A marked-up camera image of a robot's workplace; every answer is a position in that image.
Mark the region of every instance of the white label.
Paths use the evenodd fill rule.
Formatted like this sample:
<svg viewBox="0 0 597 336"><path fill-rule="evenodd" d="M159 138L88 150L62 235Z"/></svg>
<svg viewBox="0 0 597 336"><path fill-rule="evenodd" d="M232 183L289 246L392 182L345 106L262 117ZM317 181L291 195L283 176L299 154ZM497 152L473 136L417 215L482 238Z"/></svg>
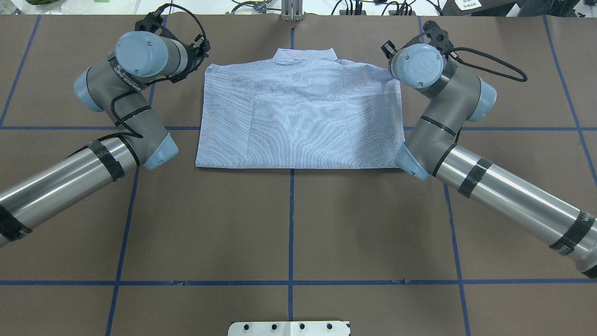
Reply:
<svg viewBox="0 0 597 336"><path fill-rule="evenodd" d="M461 11L471 10L473 8L481 7L481 3L479 0L455 0L456 6L460 8Z"/></svg>

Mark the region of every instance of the light blue shirt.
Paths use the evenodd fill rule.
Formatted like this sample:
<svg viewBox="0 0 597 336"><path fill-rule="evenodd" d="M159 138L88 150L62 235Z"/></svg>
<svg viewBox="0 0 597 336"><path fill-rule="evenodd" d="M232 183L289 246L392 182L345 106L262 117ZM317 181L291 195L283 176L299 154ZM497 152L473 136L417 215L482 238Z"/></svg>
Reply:
<svg viewBox="0 0 597 336"><path fill-rule="evenodd" d="M403 142L399 82L333 49L205 70L198 167L396 167Z"/></svg>

